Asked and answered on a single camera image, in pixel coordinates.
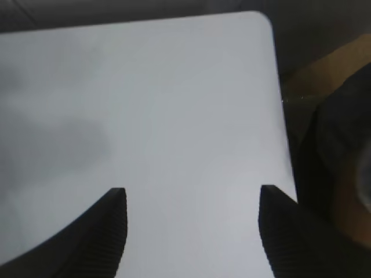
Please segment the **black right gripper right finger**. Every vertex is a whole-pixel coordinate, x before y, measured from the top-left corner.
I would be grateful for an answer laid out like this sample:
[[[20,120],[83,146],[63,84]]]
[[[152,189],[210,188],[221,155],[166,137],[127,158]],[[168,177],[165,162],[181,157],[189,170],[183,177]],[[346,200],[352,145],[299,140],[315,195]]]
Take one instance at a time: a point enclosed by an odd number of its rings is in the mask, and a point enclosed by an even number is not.
[[[259,232],[275,277],[370,277],[370,249],[275,185],[261,187]]]

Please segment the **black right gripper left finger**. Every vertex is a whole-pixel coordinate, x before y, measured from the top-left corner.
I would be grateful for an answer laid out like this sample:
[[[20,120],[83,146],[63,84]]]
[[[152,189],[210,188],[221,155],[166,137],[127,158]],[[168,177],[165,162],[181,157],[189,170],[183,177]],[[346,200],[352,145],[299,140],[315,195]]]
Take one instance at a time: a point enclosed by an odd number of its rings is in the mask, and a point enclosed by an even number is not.
[[[1,265],[1,277],[115,277],[126,238],[126,191],[112,188],[59,233]]]

